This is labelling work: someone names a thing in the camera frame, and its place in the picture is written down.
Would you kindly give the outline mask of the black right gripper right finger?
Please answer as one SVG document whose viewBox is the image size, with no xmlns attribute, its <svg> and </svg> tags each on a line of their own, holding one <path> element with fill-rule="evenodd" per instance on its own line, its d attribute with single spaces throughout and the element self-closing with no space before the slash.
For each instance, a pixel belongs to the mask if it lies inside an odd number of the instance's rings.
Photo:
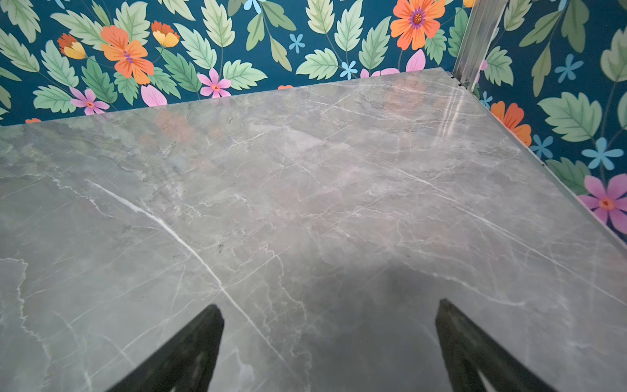
<svg viewBox="0 0 627 392">
<path fill-rule="evenodd" d="M 553 391 L 447 299 L 435 319 L 442 357 L 454 391 Z"/>
</svg>

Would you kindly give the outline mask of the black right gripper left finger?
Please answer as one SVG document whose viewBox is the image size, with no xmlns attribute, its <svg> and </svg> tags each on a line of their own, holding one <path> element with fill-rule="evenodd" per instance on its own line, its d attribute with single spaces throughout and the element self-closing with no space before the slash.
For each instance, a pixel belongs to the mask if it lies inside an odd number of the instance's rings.
<svg viewBox="0 0 627 392">
<path fill-rule="evenodd" d="M 207 391 L 217 365 L 225 320 L 209 305 L 111 391 Z"/>
</svg>

